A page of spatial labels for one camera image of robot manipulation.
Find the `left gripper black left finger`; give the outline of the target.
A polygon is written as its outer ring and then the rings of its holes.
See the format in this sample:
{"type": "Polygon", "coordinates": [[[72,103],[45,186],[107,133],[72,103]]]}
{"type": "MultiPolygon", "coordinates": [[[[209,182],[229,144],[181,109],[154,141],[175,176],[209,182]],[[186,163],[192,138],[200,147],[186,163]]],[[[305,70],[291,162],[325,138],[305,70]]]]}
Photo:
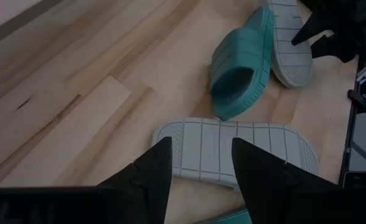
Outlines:
{"type": "Polygon", "coordinates": [[[172,182],[172,138],[164,137],[134,162],[102,181],[99,223],[164,223],[172,182]]]}

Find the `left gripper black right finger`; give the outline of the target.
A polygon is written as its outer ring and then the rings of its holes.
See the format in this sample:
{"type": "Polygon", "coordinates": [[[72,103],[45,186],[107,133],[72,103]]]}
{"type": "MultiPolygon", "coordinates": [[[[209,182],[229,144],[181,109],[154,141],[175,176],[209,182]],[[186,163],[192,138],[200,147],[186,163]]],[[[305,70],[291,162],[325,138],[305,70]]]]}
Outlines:
{"type": "Polygon", "coordinates": [[[242,138],[234,138],[231,149],[234,172],[252,223],[315,223],[312,201],[300,193],[338,189],[338,185],[242,138]]]}

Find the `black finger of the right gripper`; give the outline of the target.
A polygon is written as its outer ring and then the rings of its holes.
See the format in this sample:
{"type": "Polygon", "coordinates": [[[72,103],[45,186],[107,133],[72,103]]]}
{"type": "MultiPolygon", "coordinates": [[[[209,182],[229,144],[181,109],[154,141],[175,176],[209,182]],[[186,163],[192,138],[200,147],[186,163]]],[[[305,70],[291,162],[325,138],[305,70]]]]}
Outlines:
{"type": "Polygon", "coordinates": [[[349,62],[356,56],[355,42],[336,35],[322,36],[311,45],[312,57],[333,56],[341,62],[349,62]]]}
{"type": "Polygon", "coordinates": [[[291,43],[298,45],[309,38],[334,27],[333,18],[325,12],[313,12],[291,43]]]}

